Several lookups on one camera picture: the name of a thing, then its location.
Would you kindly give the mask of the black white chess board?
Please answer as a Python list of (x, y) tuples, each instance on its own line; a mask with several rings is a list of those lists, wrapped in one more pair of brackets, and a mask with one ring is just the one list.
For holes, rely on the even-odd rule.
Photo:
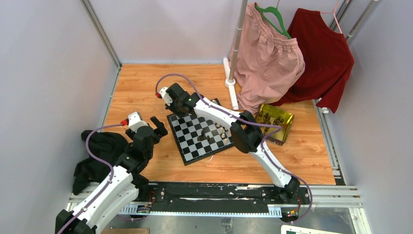
[(211, 119), (171, 114), (167, 120), (186, 166), (234, 146), (230, 130)]

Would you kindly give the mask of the dark chess piece cluster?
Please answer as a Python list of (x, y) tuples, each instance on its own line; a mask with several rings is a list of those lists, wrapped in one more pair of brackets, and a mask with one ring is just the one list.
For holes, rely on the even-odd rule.
[(211, 132), (206, 132), (206, 131), (202, 130), (200, 132), (200, 134), (198, 135), (197, 140), (199, 142), (207, 141), (209, 144), (211, 144), (212, 143), (212, 134), (211, 134)]

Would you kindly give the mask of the yellow transparent piece tray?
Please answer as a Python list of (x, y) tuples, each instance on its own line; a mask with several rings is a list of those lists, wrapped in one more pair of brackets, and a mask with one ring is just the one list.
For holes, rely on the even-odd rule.
[(256, 113), (255, 120), (261, 124), (280, 126), (281, 129), (269, 136), (266, 141), (283, 146), (287, 141), (294, 117), (290, 112), (263, 103)]

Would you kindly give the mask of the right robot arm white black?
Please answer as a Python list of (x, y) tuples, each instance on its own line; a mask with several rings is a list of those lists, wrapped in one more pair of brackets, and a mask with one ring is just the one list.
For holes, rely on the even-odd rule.
[(192, 114), (208, 118), (229, 129), (234, 146), (240, 152), (253, 156), (278, 187), (280, 201), (288, 204), (297, 198), (299, 180), (292, 176), (271, 152), (264, 140), (261, 124), (255, 121), (250, 112), (229, 110), (198, 93), (190, 95), (178, 83), (160, 89), (158, 97), (162, 98), (166, 108), (176, 115)]

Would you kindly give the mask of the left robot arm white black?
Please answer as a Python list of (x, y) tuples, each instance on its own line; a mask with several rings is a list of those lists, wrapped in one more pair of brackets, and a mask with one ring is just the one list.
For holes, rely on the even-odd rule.
[(144, 201), (149, 196), (149, 181), (140, 173), (153, 157), (153, 149), (168, 134), (164, 123), (155, 116), (152, 128), (139, 112), (133, 112), (119, 126), (128, 126), (132, 142), (114, 165), (87, 152), (106, 165), (110, 172), (98, 187), (72, 210), (62, 210), (56, 217), (56, 234), (99, 234), (106, 225), (133, 200)]

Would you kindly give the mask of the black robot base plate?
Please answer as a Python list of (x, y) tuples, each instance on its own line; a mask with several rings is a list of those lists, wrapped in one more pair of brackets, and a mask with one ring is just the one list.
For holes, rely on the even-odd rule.
[(306, 187), (291, 197), (270, 185), (222, 183), (150, 183), (135, 200), (138, 212), (150, 215), (268, 217), (283, 222), (299, 219), (312, 205)]

